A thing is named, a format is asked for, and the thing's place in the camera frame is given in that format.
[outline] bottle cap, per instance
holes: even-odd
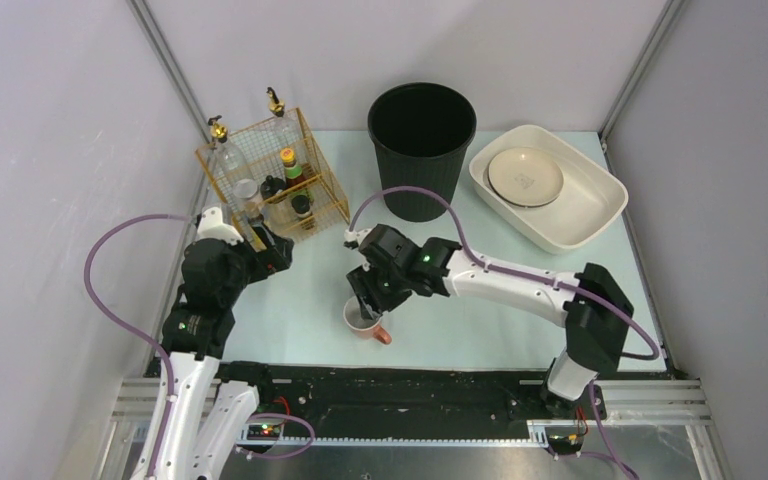
[[[296,152],[292,148],[285,148],[281,150],[281,161],[284,165],[291,164],[296,161]]]
[[[266,180],[260,184],[260,195],[263,196],[264,200],[268,200],[281,193],[285,188],[287,188],[287,184],[284,183],[283,178],[267,175]]]
[[[310,211],[310,199],[307,198],[307,195],[296,195],[290,200],[290,203],[293,205],[293,210],[299,215],[304,215]]]

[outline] white mug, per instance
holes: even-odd
[[[355,335],[364,339],[374,338],[384,345],[389,345],[393,338],[381,326],[382,320],[384,320],[383,315],[378,320],[363,318],[360,313],[360,304],[357,297],[350,298],[346,305],[343,306],[343,321],[346,322],[346,325]]]

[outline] gold wire basket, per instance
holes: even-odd
[[[233,142],[243,154],[249,159],[249,168],[255,181],[262,183],[267,175],[275,178],[284,178],[284,166],[281,162],[280,151],[290,147],[295,150],[296,158],[301,163],[306,181],[292,188],[284,190],[280,194],[264,201],[259,208],[271,208],[274,205],[281,205],[289,212],[289,220],[284,215],[284,221],[277,223],[271,222],[267,215],[267,225],[278,235],[289,237],[296,242],[301,242],[312,237],[318,232],[333,226],[340,221],[349,222],[349,200],[343,193],[342,187],[337,182],[334,172],[328,162],[316,139],[313,138],[313,132],[308,127],[304,115],[298,108],[287,110],[285,117],[299,123],[302,138],[292,145],[281,145],[278,137],[273,133],[276,117],[269,118],[256,123],[250,127],[236,131],[228,135],[228,139]],[[219,196],[219,200],[228,204],[232,212],[234,226],[241,234],[252,238],[252,233],[246,222],[245,212],[232,201],[233,197],[233,176],[230,172],[227,178],[218,165],[209,165],[211,144],[202,145],[196,149],[196,157],[201,163],[213,190]],[[306,190],[311,199],[311,217],[305,219],[296,219],[290,207],[290,198],[295,192]]]

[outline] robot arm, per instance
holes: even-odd
[[[184,252],[184,282],[163,323],[162,346],[172,363],[174,394],[167,395],[167,371],[162,364],[160,392],[132,480],[218,479],[243,425],[257,409],[256,388],[245,382],[222,384],[199,430],[205,397],[235,323],[231,308],[248,284],[286,270],[292,262],[292,240],[275,235],[263,224],[253,224],[266,246],[255,251],[228,219],[222,207],[205,210],[197,240]],[[168,413],[167,401],[172,402]],[[164,422],[163,437],[157,438]],[[155,448],[156,468],[149,477]]]
[[[473,263],[457,242],[430,238],[419,247],[387,225],[347,232],[346,246],[358,248],[365,258],[364,264],[347,278],[362,314],[368,318],[395,309],[417,293],[481,297],[532,312],[565,328],[567,347],[544,381],[543,400],[550,408],[576,401],[597,374],[617,370],[628,332],[625,322],[573,292],[498,273],[487,266],[506,266],[578,286],[608,299],[630,315],[631,303],[599,265],[587,264],[580,273],[552,272],[478,254],[485,262],[482,267]]]

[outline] black trash bin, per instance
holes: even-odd
[[[434,83],[401,85],[375,100],[367,122],[382,188],[422,187],[452,201],[475,136],[475,110],[463,95]],[[411,222],[427,222],[446,211],[419,193],[393,193],[384,201]]]

